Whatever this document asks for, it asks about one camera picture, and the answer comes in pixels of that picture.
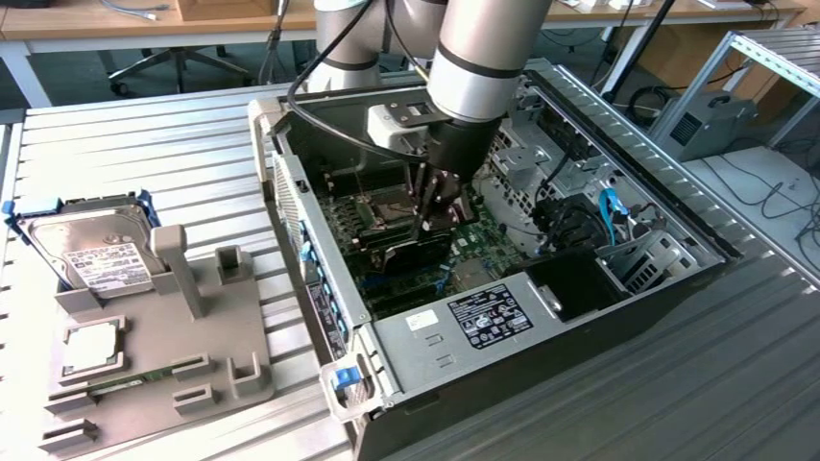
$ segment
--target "black cable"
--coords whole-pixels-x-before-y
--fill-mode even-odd
[[[621,19],[620,19],[620,25],[617,26],[617,29],[623,29],[624,24],[627,23],[627,18],[629,17],[629,11],[632,10],[632,4],[633,3],[635,3],[635,0],[629,0],[629,5],[627,6],[627,11],[624,12],[624,17],[621,17]],[[607,45],[604,46],[604,51],[601,52],[601,58],[599,59],[599,64],[595,67],[595,72],[592,73],[592,78],[589,79],[589,85],[591,86],[596,82],[595,79],[599,76],[599,71],[601,70],[601,65],[604,65],[604,61],[607,60],[607,52],[609,51],[609,45],[612,44],[613,40],[615,40],[615,32],[612,32],[612,34],[609,34],[609,40],[607,40]]]
[[[313,72],[313,70],[317,68],[317,66],[321,64],[321,62],[327,59],[327,57],[331,55],[331,53],[333,53],[333,50],[336,49],[336,47],[339,46],[339,44],[341,43],[341,41],[344,40],[347,35],[349,34],[349,31],[352,31],[353,27],[356,27],[356,24],[359,24],[359,21],[361,20],[361,17],[364,16],[364,13],[367,12],[367,10],[371,7],[371,5],[373,5],[373,0],[367,0],[365,3],[361,6],[361,9],[359,10],[359,12],[353,16],[353,18],[349,20],[349,23],[347,24],[347,26],[344,26],[343,31],[339,33],[336,38],[333,38],[333,41],[328,44],[328,46],[321,51],[321,53],[319,53],[319,56],[316,56],[316,58],[311,61],[311,63],[308,64],[308,67],[305,68],[303,73],[299,74],[299,76],[296,77],[296,80],[293,81],[293,84],[291,85],[291,88],[288,88],[288,90],[287,90],[287,103],[291,106],[291,110],[293,110],[293,112],[308,123],[311,123],[315,127],[317,127],[324,132],[332,134],[339,139],[343,139],[344,141],[349,142],[353,146],[356,146],[356,147],[364,149],[365,151],[372,152],[373,154],[377,154],[377,155],[380,155],[383,157],[393,158],[393,159],[397,159],[397,160],[401,160],[401,161],[413,162],[413,163],[420,163],[420,162],[427,161],[427,157],[424,157],[424,156],[415,156],[415,155],[409,155],[409,154],[403,154],[403,153],[396,152],[396,151],[391,151],[389,149],[384,149],[383,147],[377,146],[376,144],[373,144],[373,143],[371,143],[371,142],[368,142],[368,141],[365,141],[363,139],[359,139],[357,137],[355,137],[351,134],[345,133],[337,127],[335,127],[333,125],[327,123],[324,120],[321,120],[321,118],[319,118],[316,115],[313,115],[296,102],[296,91],[299,90],[300,86],[303,85],[303,83],[305,82],[308,77],[311,76],[311,73]]]
[[[544,194],[547,193],[547,186],[549,185],[552,180],[555,180],[555,177],[559,176],[559,173],[564,169],[564,166],[567,165],[568,161],[569,161],[569,156],[564,154],[564,156],[559,160],[559,164],[555,165],[555,170],[552,170],[552,172],[549,173],[549,176],[547,176],[547,179],[541,181],[541,185],[539,185],[539,188],[536,189],[536,200],[539,199],[541,191]]]
[[[384,13],[387,15],[387,24],[389,25],[389,31],[393,34],[393,37],[396,37],[396,41],[399,42],[399,47],[401,48],[401,52],[405,54],[405,58],[408,59],[408,61],[412,63],[412,65],[417,69],[416,72],[424,79],[424,82],[427,82],[429,80],[427,69],[419,63],[419,61],[415,60],[415,56],[411,53],[411,49],[405,45],[405,42],[401,40],[401,36],[399,35],[399,31],[396,30],[396,23],[393,22],[395,5],[396,5],[396,0],[388,0],[388,2],[384,2]]]
[[[736,139],[735,141],[732,141],[732,143],[729,143],[729,146],[727,147],[727,149],[724,150],[724,152],[731,149],[732,145],[743,138]],[[783,216],[787,216],[797,211],[803,211],[805,209],[809,210],[811,212],[811,217],[804,225],[804,228],[801,229],[801,231],[797,233],[797,236],[795,237],[795,240],[797,242],[797,247],[800,250],[800,253],[805,259],[805,261],[808,262],[808,264],[815,268],[815,270],[820,271],[820,267],[817,266],[817,264],[811,260],[811,258],[808,257],[808,254],[805,252],[804,249],[804,237],[805,235],[811,232],[811,237],[812,240],[815,242],[815,244],[817,245],[817,247],[820,248],[820,240],[817,240],[817,233],[820,232],[820,185],[817,185],[817,181],[813,179],[813,177],[811,175],[808,175],[808,180],[811,181],[812,185],[815,186],[815,190],[816,190],[816,194],[815,194],[815,200],[812,201],[811,204],[808,205],[801,205],[799,204],[791,197],[788,197],[785,194],[783,194],[783,192],[780,192],[780,188],[783,187],[784,183],[779,182],[777,184],[772,185],[769,184],[769,182],[767,180],[764,180],[759,175],[756,175],[755,173],[752,173],[751,171],[745,170],[744,168],[741,168],[740,166],[737,166],[728,158],[725,158],[723,155],[717,156],[720,158],[723,158],[723,160],[733,167],[736,168],[740,172],[743,172],[744,174],[747,174],[748,176],[753,177],[757,179],[757,181],[760,181],[763,184],[767,185],[767,187],[771,189],[769,193],[767,194],[767,196],[760,200],[760,201],[747,201],[744,200],[740,195],[737,194],[737,192],[732,189],[732,187],[728,185],[727,181],[723,179],[723,177],[717,174],[717,171],[715,170],[715,168],[711,166],[711,164],[708,163],[708,161],[705,161],[705,158],[701,158],[701,162],[704,163],[705,167],[709,169],[709,171],[712,172],[712,174],[715,175],[715,177],[717,178],[717,180],[724,184],[724,186],[727,187],[727,189],[729,190],[729,193],[735,196],[735,198],[744,204],[748,206],[760,206],[760,213],[763,215],[763,217],[765,219],[773,220],[773,219],[779,219]],[[777,213],[775,215],[768,215],[767,214],[767,203],[769,202],[771,197],[773,197],[775,195],[780,195],[785,200],[788,200],[796,207],[789,209],[788,211],[784,211],[781,213]]]
[[[277,17],[277,22],[273,26],[271,33],[268,34],[268,40],[265,42],[265,59],[261,61],[261,67],[259,68],[259,75],[256,76],[256,82],[260,85],[268,84],[276,81],[276,74],[273,70],[273,63],[271,62],[271,57],[276,55],[279,65],[281,66],[281,70],[284,71],[284,65],[281,64],[281,59],[277,54],[279,41],[281,40],[281,23],[284,21],[284,16],[287,15],[287,8],[291,5],[291,0],[281,0],[281,14]]]
[[[553,221],[551,229],[549,229],[549,234],[547,235],[547,238],[545,238],[545,240],[543,242],[544,246],[548,246],[552,243],[552,240],[555,239],[555,237],[556,237],[556,235],[559,233],[559,230],[561,229],[564,221],[576,212],[580,212],[583,215],[587,216],[587,218],[592,219],[592,221],[595,222],[596,226],[599,227],[599,231],[603,233],[604,236],[608,235],[607,225],[604,224],[604,220],[601,219],[601,216],[599,216],[596,213],[589,211],[585,207],[579,206],[579,205],[572,205],[572,206],[567,206],[561,210],[561,214],[559,214],[557,219]]]
[[[548,31],[541,31],[541,36],[551,41],[552,43],[555,43],[559,46],[564,46],[567,48],[571,49],[571,52],[573,51],[576,46],[583,46],[587,43],[591,43],[592,41],[595,41],[599,38],[599,33],[596,32],[595,35],[592,35],[589,38],[587,38],[585,40],[580,41],[579,43],[561,43],[560,41],[552,39],[552,37],[549,37],[544,32]]]

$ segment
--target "green circuit board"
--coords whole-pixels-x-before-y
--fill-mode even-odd
[[[391,187],[371,193],[376,196],[395,190]],[[320,205],[359,293],[376,318],[389,317],[500,279],[507,268],[524,259],[484,205],[473,205],[477,221],[452,230],[447,258],[437,264],[387,276],[353,245],[359,232],[376,224],[367,206],[363,206],[368,200],[361,196],[325,198]],[[395,221],[388,225],[412,222],[411,211],[399,206],[389,209],[395,210]]]

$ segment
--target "metal shelf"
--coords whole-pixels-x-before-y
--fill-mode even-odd
[[[715,48],[715,52],[680,100],[665,111],[661,119],[652,127],[651,137],[655,141],[669,136],[689,107],[689,103],[704,90],[708,79],[716,75],[715,72],[724,65],[725,58],[732,50],[743,53],[812,96],[801,110],[769,140],[771,146],[776,145],[817,105],[820,98],[820,31],[811,28],[732,31],[727,33],[717,48]],[[737,73],[724,89],[732,91],[744,72],[745,70]]]
[[[732,48],[811,95],[820,97],[820,32],[813,29],[731,32]]]

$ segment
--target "white sticker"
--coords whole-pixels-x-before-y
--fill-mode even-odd
[[[108,394],[109,392],[119,391],[120,389],[128,389],[129,387],[139,386],[143,384],[141,379],[135,379],[133,381],[123,382],[112,387],[104,387],[103,389],[97,389],[96,391],[91,391],[88,393],[89,396],[101,396],[103,394]]]
[[[416,331],[424,327],[435,325],[439,322],[439,317],[436,317],[435,310],[425,310],[424,312],[419,312],[408,317],[408,327],[409,331]]]
[[[133,243],[63,254],[91,291],[101,293],[151,280]]]

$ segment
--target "gray slot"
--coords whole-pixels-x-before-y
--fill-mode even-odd
[[[87,444],[96,439],[97,426],[87,419],[69,421],[43,433],[40,449],[55,453],[79,444]]]
[[[251,367],[236,367],[233,358],[228,357],[228,381],[236,399],[259,392],[268,383],[268,367],[260,365],[256,352],[251,359]]]
[[[197,412],[216,405],[216,392],[209,384],[191,387],[172,394],[175,409],[181,415]]]
[[[60,413],[65,413],[67,411],[76,410],[79,408],[85,408],[87,406],[92,406],[97,404],[97,400],[88,395],[87,392],[81,392],[68,397],[63,397],[61,399],[52,399],[49,397],[49,402],[45,405],[45,409],[55,415]]]
[[[177,364],[185,364],[184,366],[175,368],[171,372],[177,381],[213,373],[213,368],[216,366],[216,363],[211,360],[207,353],[189,355],[188,357],[175,360],[172,364],[175,366]]]
[[[223,285],[243,281],[249,277],[249,258],[243,255],[243,250],[237,245],[219,247],[213,251],[213,258],[216,259],[219,282]]]
[[[72,316],[87,310],[100,310],[103,308],[100,300],[97,300],[88,288],[64,291],[53,295],[53,298],[63,307],[65,313]]]
[[[180,291],[177,279],[175,278],[175,274],[172,272],[165,272],[164,274],[151,276],[151,283],[153,283],[153,289],[156,290],[159,296],[171,295],[172,293]]]

